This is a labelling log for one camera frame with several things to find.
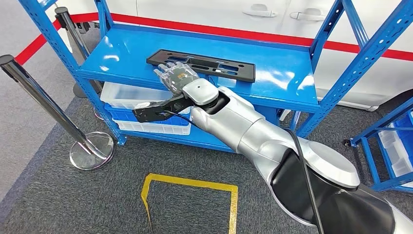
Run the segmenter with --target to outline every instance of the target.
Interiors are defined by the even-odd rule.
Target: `floor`
[[[2,6],[0,20],[19,18],[19,23],[0,24],[0,32],[8,32],[2,34],[0,51],[17,55],[39,32],[17,1]],[[85,36],[90,47],[96,44],[96,33]],[[73,79],[49,45],[24,68],[82,130],[109,132],[93,116],[88,101],[74,98]],[[0,79],[0,106],[6,110],[0,114],[0,233],[150,233],[140,197],[148,173],[238,186],[237,233],[317,233],[281,211],[241,155],[131,137],[108,165],[81,172],[68,159],[70,136],[9,77],[0,72]],[[357,166],[361,181],[371,185],[360,149],[344,147],[341,141],[411,95],[403,94],[373,113],[338,106],[309,138],[342,153]],[[377,146],[372,148],[385,178]],[[412,194],[382,194],[413,218]],[[153,182],[148,195],[153,233],[227,233],[229,201],[225,191]]]
[[[84,99],[75,98],[68,113],[86,133],[109,132]],[[347,118],[354,122],[343,128]],[[342,153],[357,166],[361,181],[371,185],[360,148],[345,147],[341,141],[379,118],[378,112],[338,106],[309,138]],[[151,233],[141,198],[149,173],[238,186],[239,234],[317,233],[293,221],[276,205],[254,166],[241,155],[130,137],[125,146],[117,147],[106,166],[84,172],[69,162],[72,138],[58,126],[52,133],[23,172],[23,179],[19,177],[17,187],[0,203],[0,210],[7,211],[0,213],[0,233]],[[381,194],[413,218],[412,194]],[[152,182],[147,201],[153,233],[228,233],[230,195]]]

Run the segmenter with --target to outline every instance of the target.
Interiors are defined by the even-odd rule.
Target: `black plastic panel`
[[[393,211],[387,201],[364,185],[347,190],[309,169],[316,204],[326,234],[392,234]],[[304,173],[295,152],[284,157],[272,188],[290,212],[315,224]]]
[[[166,64],[167,62],[181,62],[188,64],[197,73],[242,80],[250,83],[255,82],[255,64],[253,63],[170,50],[158,50],[155,54],[147,58],[146,62],[156,66]]]

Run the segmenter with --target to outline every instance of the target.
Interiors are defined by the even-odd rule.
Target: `yellow floor tape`
[[[173,176],[168,176],[168,175],[159,175],[159,174],[150,173],[145,178],[141,197],[142,197],[143,203],[146,208],[150,230],[152,233],[153,233],[153,230],[152,230],[152,223],[150,221],[149,206],[148,206],[148,202],[146,201],[148,197],[148,192],[149,192],[149,185],[152,180],[231,192],[231,205],[230,205],[230,211],[229,211],[228,234],[235,234],[236,229],[237,229],[238,186],[231,185],[231,184],[222,184],[222,183],[208,182],[208,181],[195,180],[195,179],[186,179],[186,178],[179,178],[179,177],[173,177]]]

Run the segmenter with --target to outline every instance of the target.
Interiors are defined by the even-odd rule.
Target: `white storage bin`
[[[147,133],[165,133],[175,135],[189,135],[191,131],[191,124],[188,126],[167,125],[160,123],[140,123],[132,121],[113,120],[119,125],[121,130],[138,131]]]
[[[171,97],[170,91],[105,82],[100,100],[110,104],[113,108],[132,110],[139,103],[164,101]]]
[[[409,172],[413,172],[413,166],[410,163],[409,155],[404,148],[403,142],[396,131],[382,131],[378,133],[380,141],[383,144],[387,155],[392,163],[392,168],[395,176],[402,176]],[[405,187],[412,187],[413,182],[403,184]]]

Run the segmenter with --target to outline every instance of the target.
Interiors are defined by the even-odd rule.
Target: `cabinet door handle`
[[[324,21],[325,15],[323,15],[320,9],[307,8],[303,12],[292,12],[290,17],[296,20],[311,20],[311,21]]]
[[[264,4],[253,4],[250,8],[243,10],[243,13],[250,16],[261,17],[275,17],[278,15],[277,12],[269,10]]]

